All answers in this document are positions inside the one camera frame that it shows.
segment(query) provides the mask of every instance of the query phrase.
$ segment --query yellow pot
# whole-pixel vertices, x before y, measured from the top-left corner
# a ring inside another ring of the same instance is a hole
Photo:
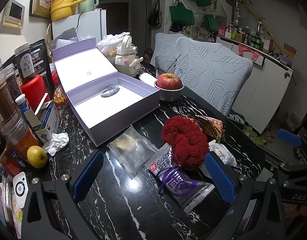
[[[87,0],[54,0],[51,3],[51,20],[53,22],[75,15],[75,5]]]

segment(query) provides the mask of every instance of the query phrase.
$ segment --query bamboo pole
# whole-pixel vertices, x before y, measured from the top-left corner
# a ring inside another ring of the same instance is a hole
[[[280,49],[280,52],[282,53],[283,52],[283,49],[281,47],[281,45],[279,44],[279,42],[277,41],[277,39],[275,38],[275,36],[273,36],[271,30],[269,29],[268,25],[265,23],[265,21],[263,20],[262,17],[260,17],[256,12],[255,10],[253,10],[252,7],[250,7],[245,0],[238,0],[240,3],[244,4],[248,9],[249,11],[259,20],[261,21],[262,25],[266,28],[266,30],[268,31],[268,33],[270,34],[270,36],[272,37],[272,39],[274,40],[274,42],[277,44],[278,48]]]

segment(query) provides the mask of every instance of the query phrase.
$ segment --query red apple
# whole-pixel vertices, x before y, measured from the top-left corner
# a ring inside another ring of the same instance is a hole
[[[178,90],[182,88],[182,81],[176,75],[165,73],[158,78],[157,86],[167,90]]]

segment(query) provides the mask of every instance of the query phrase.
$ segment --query black marble tabletop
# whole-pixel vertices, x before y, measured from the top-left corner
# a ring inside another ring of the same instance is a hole
[[[142,67],[139,71],[153,74],[150,68]],[[70,141],[55,157],[50,158],[46,173],[40,176],[42,180],[56,180],[63,174],[70,174],[96,149],[71,108],[63,108],[60,113],[62,120],[58,132],[67,132]],[[219,111],[188,88],[183,90],[179,101],[170,104],[160,102],[158,109],[133,126],[139,134],[160,148],[163,146],[160,137],[162,127],[174,115],[207,115],[224,121],[224,144],[238,164],[234,169],[252,179],[259,176],[263,165],[259,154],[252,154],[256,145]],[[217,226],[229,207],[215,189],[193,211],[186,214],[168,192],[165,191],[162,196],[158,194],[160,183],[144,165],[140,167],[135,179],[131,180],[105,146],[98,149],[104,153],[103,168],[86,199],[78,203],[78,206],[102,239],[203,239]],[[187,174],[192,179],[212,183],[200,171]],[[57,201],[53,201],[53,206],[64,232],[75,239]]]

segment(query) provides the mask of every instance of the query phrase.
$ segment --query clear plastic zip bag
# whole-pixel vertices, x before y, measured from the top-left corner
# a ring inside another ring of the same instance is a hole
[[[131,179],[135,178],[141,164],[147,162],[158,151],[132,125],[124,134],[120,135],[107,146]]]

